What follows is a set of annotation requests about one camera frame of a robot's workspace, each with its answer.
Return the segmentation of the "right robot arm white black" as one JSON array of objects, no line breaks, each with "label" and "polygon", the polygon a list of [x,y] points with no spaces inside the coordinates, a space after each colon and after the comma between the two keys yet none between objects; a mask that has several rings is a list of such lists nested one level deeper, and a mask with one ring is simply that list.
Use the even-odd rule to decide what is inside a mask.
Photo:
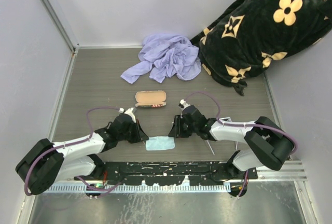
[{"label": "right robot arm white black", "polygon": [[226,163],[226,171],[233,179],[240,179],[249,169],[260,166],[278,171],[296,149],[295,142],[267,117],[231,122],[206,118],[193,105],[180,107],[182,113],[174,117],[169,137],[189,138],[196,134],[205,141],[233,141],[249,146],[247,150],[236,151]]}]

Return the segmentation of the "printed glasses case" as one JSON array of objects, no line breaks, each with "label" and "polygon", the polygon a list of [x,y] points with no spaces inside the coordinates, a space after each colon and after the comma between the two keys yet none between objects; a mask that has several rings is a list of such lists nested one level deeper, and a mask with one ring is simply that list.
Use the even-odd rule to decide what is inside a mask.
[{"label": "printed glasses case", "polygon": [[137,108],[158,108],[166,106],[167,95],[164,91],[140,91],[135,95]]}]

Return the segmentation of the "light blue cleaning cloth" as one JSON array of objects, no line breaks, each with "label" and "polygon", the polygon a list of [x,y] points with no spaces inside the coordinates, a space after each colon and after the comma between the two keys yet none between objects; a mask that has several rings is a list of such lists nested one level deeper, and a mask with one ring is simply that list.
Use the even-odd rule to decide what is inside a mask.
[{"label": "light blue cleaning cloth", "polygon": [[147,151],[164,151],[175,148],[175,140],[168,136],[150,137],[145,144]]}]

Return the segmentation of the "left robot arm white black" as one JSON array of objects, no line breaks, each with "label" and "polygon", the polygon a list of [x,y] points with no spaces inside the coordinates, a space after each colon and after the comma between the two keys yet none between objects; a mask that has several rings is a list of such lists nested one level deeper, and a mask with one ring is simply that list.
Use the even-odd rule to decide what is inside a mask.
[{"label": "left robot arm white black", "polygon": [[25,194],[38,195],[60,180],[77,176],[101,179],[104,163],[98,154],[115,148],[120,141],[135,144],[147,140],[139,121],[122,113],[107,126],[81,138],[54,143],[47,138],[39,140],[15,171],[24,182]]}]

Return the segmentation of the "white frame sunglasses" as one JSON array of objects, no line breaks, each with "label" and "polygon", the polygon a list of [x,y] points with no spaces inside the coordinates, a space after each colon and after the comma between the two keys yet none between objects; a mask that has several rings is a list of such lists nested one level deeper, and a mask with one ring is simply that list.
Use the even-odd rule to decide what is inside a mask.
[{"label": "white frame sunglasses", "polygon": [[[230,117],[224,117],[224,118],[221,118],[221,120],[227,121],[227,122],[231,122],[232,121]],[[210,142],[209,141],[205,141],[205,142],[207,143],[207,145],[208,145],[208,147],[209,147],[212,155],[215,155],[215,152],[214,152],[214,150],[213,150]],[[238,142],[235,142],[234,147],[235,147],[235,150],[238,150]]]}]

